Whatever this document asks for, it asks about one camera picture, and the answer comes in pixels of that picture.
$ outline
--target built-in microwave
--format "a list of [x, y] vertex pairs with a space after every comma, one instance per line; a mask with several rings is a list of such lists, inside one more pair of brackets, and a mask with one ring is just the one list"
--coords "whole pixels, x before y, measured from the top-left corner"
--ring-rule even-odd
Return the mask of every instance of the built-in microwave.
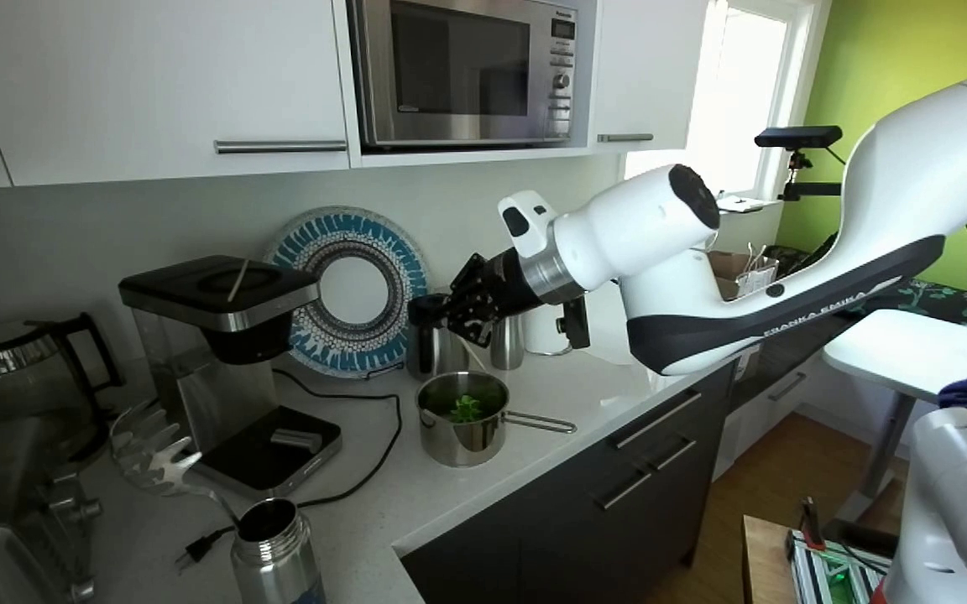
[[541, 0], [348, 0], [363, 147], [566, 140], [575, 16]]

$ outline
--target blue plate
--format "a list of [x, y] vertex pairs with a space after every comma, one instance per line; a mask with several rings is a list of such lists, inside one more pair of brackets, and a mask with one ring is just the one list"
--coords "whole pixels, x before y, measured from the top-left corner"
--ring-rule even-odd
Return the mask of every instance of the blue plate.
[[411, 237], [363, 209], [297, 215], [269, 247], [270, 265], [312, 271], [320, 298], [293, 315], [289, 352], [336, 379], [406, 362], [406, 301], [427, 296]]

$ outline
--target floor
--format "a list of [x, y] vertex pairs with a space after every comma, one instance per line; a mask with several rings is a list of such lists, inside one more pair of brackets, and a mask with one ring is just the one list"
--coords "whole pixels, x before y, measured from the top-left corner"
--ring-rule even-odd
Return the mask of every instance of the floor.
[[[649, 604], [740, 604], [740, 515], [791, 527], [798, 503], [812, 497], [830, 519], [859, 484], [867, 453], [804, 416], [781, 421], [715, 479], [692, 567], [663, 574]], [[859, 523], [896, 532], [901, 503], [903, 484], [888, 484]]]

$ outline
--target dark cabinet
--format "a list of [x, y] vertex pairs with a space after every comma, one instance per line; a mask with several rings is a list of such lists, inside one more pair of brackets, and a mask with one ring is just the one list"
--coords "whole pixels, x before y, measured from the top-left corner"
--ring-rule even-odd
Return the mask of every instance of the dark cabinet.
[[428, 604], [638, 604], [696, 554], [732, 366], [402, 558]]

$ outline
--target coffee machine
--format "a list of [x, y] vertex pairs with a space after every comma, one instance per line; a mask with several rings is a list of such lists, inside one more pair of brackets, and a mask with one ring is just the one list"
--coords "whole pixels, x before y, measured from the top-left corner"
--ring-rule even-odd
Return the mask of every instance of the coffee machine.
[[201, 453], [195, 475], [246, 497], [285, 497], [339, 446], [339, 426], [279, 407], [269, 358], [289, 348], [293, 311], [316, 279], [207, 256], [116, 286], [171, 423]]

